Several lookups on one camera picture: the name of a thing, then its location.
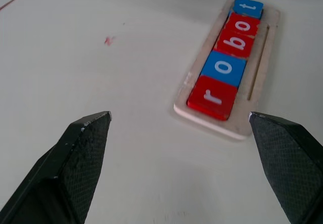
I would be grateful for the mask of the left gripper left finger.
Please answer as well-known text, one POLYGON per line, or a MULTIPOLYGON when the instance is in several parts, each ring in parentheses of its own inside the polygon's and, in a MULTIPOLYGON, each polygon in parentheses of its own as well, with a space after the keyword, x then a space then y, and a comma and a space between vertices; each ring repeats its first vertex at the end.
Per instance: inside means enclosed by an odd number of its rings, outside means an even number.
POLYGON ((69 124, 0 211, 0 224, 84 224, 101 174, 110 111, 69 124))

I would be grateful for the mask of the blue letter tile o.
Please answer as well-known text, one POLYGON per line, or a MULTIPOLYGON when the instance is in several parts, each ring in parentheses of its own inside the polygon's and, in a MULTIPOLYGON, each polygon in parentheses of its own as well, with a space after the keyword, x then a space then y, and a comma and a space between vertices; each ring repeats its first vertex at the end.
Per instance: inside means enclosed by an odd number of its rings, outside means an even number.
POLYGON ((208 76, 234 87, 239 87, 247 60, 212 51, 202 70, 201 75, 208 76))

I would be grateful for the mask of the wooden letter tray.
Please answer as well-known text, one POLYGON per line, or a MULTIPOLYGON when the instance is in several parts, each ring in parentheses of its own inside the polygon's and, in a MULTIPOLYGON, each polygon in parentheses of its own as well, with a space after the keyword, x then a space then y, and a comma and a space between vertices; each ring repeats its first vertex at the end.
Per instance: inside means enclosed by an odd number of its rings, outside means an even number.
POLYGON ((280 20, 280 11, 273 6, 264 4, 258 33, 254 37, 251 55, 236 94, 236 98, 226 121, 220 121, 195 111, 187 106, 187 99, 196 84, 201 70, 213 51, 219 34, 233 11, 235 0, 227 0, 205 39, 197 57, 183 80, 174 101, 174 111, 181 117, 207 129, 219 132, 235 139, 245 139, 251 132, 249 114, 257 109, 267 76, 275 33, 280 20))

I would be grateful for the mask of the blue tile letter t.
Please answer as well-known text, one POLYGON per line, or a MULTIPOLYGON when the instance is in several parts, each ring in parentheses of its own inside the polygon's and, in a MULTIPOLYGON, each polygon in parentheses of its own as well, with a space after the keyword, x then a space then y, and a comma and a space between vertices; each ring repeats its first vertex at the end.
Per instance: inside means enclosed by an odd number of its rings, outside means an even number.
POLYGON ((264 4, 254 0, 235 0, 233 11, 239 15, 245 15, 261 19, 264 4))

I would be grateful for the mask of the red letter tile r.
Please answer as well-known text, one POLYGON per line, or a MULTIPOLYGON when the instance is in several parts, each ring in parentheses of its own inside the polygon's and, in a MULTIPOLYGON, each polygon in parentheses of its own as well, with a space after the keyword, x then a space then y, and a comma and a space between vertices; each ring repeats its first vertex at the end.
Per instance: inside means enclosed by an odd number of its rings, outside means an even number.
POLYGON ((187 106, 220 121, 226 121, 231 113, 238 88, 202 75, 196 81, 187 106))

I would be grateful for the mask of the red letter tile b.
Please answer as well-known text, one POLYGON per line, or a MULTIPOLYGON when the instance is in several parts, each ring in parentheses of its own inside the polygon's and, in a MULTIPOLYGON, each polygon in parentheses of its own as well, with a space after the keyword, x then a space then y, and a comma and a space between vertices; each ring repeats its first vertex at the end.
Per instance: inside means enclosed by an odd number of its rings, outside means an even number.
POLYGON ((254 37, 224 29, 213 46, 213 50, 232 57, 247 59, 251 55, 254 37))

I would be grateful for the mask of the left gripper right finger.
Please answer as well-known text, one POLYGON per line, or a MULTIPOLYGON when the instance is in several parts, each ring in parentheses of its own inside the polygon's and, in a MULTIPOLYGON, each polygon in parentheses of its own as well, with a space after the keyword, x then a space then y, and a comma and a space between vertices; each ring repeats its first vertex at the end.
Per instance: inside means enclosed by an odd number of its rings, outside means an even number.
POLYGON ((265 176, 291 224, 323 224, 323 146, 300 124, 252 111, 265 176))

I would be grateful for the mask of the red letter tile o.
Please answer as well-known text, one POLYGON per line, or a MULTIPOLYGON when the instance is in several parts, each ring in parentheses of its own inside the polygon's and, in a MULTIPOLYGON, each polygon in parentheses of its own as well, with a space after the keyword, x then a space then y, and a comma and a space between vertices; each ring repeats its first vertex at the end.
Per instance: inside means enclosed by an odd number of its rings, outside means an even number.
POLYGON ((224 29, 245 36, 255 37, 258 33, 259 25, 260 20, 257 18, 231 12, 224 25, 224 29))

